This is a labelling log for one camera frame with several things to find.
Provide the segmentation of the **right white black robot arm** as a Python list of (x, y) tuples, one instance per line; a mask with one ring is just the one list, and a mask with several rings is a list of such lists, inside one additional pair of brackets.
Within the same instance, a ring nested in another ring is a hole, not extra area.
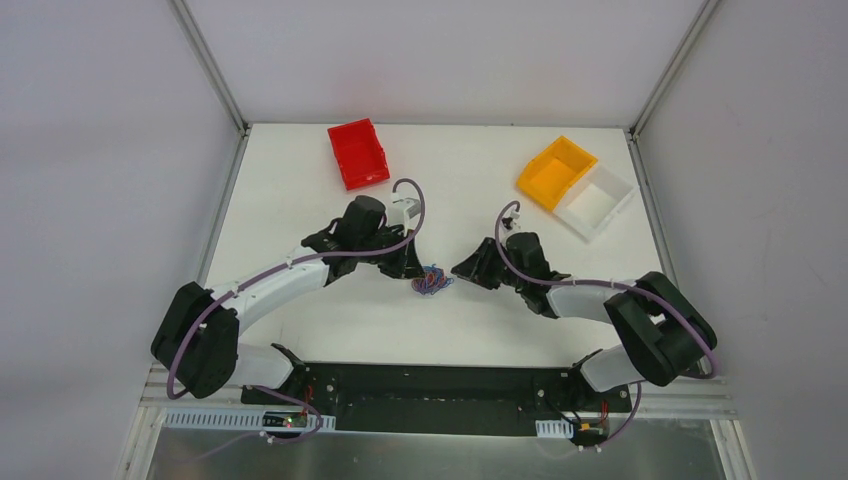
[(485, 289), (509, 286), (535, 314), (609, 324), (619, 342), (592, 353), (568, 372), (569, 400), (595, 408), (609, 390), (647, 382), (666, 386), (694, 377), (697, 364), (717, 346), (715, 331), (661, 272), (629, 281), (576, 279), (552, 269), (539, 237), (516, 233), (485, 238), (452, 274)]

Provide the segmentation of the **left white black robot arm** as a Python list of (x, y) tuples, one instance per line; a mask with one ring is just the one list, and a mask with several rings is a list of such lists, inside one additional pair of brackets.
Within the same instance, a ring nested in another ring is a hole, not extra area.
[(198, 399), (234, 384), (266, 387), (281, 404), (297, 402), (305, 390), (299, 359), (280, 345), (250, 345), (241, 336), (285, 303), (329, 286), (361, 263), (395, 279), (422, 275), (410, 224), (423, 212), (419, 199), (394, 194), (383, 204), (359, 195), (282, 264), (213, 288), (183, 285), (152, 340), (153, 357), (171, 382)]

